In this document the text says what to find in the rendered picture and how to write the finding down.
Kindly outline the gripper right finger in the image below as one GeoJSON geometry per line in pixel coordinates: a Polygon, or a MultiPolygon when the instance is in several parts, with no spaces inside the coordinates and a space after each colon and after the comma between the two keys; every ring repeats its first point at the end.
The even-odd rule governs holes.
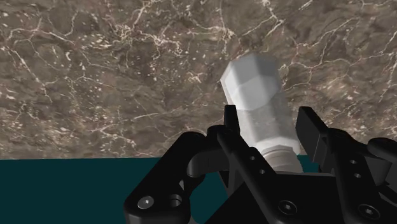
{"type": "Polygon", "coordinates": [[[295,129],[319,170],[334,175],[345,224],[397,224],[397,141],[361,143],[308,106],[299,108],[295,129]]]}

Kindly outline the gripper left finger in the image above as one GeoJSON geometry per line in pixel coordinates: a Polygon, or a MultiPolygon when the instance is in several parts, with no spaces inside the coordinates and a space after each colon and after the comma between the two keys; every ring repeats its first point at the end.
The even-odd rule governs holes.
{"type": "Polygon", "coordinates": [[[207,135],[185,132],[125,199],[126,224],[191,224],[190,195],[205,175],[220,172],[228,199],[205,224],[281,224],[277,174],[240,136],[234,105],[207,135]]]}

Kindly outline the white faceted shaker bottle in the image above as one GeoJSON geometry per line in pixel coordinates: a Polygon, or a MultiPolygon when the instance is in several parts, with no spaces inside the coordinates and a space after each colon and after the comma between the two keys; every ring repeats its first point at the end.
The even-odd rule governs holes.
{"type": "Polygon", "coordinates": [[[227,103],[234,105],[245,142],[275,171],[302,173],[301,153],[277,61],[250,53],[227,65],[220,79],[227,103]]]}

